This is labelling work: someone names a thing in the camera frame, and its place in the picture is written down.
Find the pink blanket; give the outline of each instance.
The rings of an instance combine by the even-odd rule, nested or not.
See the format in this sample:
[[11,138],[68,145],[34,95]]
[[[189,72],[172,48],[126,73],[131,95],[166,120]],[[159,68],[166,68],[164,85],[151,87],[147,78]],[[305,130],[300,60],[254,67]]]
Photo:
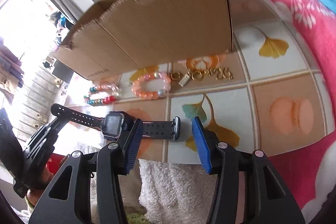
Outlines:
[[[336,113],[336,16],[318,0],[271,0],[292,17],[323,72]],[[292,191],[306,223],[336,184],[336,131],[319,142],[270,160]]]

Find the beaded bracelet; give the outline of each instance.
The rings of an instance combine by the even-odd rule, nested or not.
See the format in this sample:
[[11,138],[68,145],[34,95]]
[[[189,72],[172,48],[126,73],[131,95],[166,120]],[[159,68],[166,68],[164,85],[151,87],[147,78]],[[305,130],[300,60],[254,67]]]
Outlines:
[[[152,91],[152,92],[145,92],[141,90],[140,84],[145,81],[150,81],[154,79],[162,79],[164,82],[163,89],[160,89],[158,91]],[[171,79],[165,72],[154,72],[150,74],[146,74],[142,77],[139,77],[138,80],[135,80],[133,82],[132,92],[141,99],[145,100],[157,100],[159,98],[166,97],[167,93],[171,90]]]
[[102,91],[105,91],[105,90],[112,90],[114,92],[117,92],[119,90],[119,88],[114,83],[110,83],[110,84],[105,83],[105,84],[102,84],[102,85],[95,85],[95,86],[90,87],[89,96],[91,96],[91,94],[102,92]]
[[[112,90],[115,96],[109,95],[105,98],[91,100],[90,96],[92,94],[99,93],[99,92],[102,92],[102,91],[107,91],[107,90]],[[117,92],[118,90],[119,90],[119,88],[114,83],[111,83],[111,84],[105,83],[103,85],[92,86],[89,89],[89,95],[84,96],[84,101],[88,105],[92,105],[92,106],[101,106],[101,105],[112,104],[115,100],[117,100],[117,96],[119,95],[118,92]]]

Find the pink beaded bracelet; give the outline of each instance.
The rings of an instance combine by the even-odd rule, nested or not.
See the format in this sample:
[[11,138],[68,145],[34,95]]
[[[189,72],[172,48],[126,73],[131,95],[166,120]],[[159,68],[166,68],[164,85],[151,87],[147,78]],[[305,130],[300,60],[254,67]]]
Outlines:
[[[154,79],[162,79],[164,82],[163,89],[158,91],[152,91],[152,92],[145,92],[141,90],[140,84],[145,81],[150,81]],[[138,80],[135,80],[133,82],[132,92],[141,99],[145,100],[157,100],[159,98],[166,97],[167,93],[171,90],[171,79],[165,72],[154,72],[147,75],[144,75]]]

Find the cardboard box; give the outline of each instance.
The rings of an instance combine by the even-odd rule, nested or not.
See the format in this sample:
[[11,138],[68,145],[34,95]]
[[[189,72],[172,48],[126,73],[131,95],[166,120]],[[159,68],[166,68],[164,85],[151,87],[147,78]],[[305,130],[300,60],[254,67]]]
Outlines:
[[229,0],[100,0],[55,57],[98,80],[232,47]]

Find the gold charm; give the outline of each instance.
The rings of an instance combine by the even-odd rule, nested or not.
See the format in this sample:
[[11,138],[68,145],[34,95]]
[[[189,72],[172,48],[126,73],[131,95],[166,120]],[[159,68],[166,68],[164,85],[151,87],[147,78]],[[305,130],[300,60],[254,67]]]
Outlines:
[[232,73],[229,71],[227,67],[225,68],[210,68],[205,70],[194,70],[191,71],[188,69],[185,75],[182,76],[182,74],[178,71],[170,73],[169,77],[173,81],[179,81],[180,86],[185,86],[186,83],[190,80],[190,78],[193,81],[202,81],[204,78],[204,75],[212,76],[216,75],[216,80],[223,80],[223,79],[229,79],[232,80],[233,76]]
[[191,70],[188,70],[187,73],[179,81],[180,86],[184,86],[190,80]]
[[217,69],[216,80],[222,80],[222,79],[229,79],[229,80],[233,79],[232,73],[229,71],[227,67]]

